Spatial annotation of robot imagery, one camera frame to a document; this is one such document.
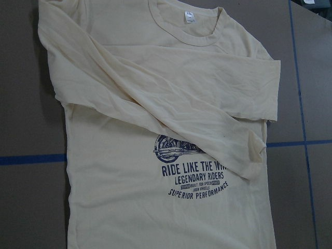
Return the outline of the beige long sleeve shirt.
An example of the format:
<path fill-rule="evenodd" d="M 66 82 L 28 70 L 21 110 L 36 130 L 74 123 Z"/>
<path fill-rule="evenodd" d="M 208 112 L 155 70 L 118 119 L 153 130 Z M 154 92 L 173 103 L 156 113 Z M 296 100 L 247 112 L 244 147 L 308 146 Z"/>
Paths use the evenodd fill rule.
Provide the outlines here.
<path fill-rule="evenodd" d="M 280 61 L 221 7 L 38 6 L 65 112 L 68 248 L 275 248 Z"/>

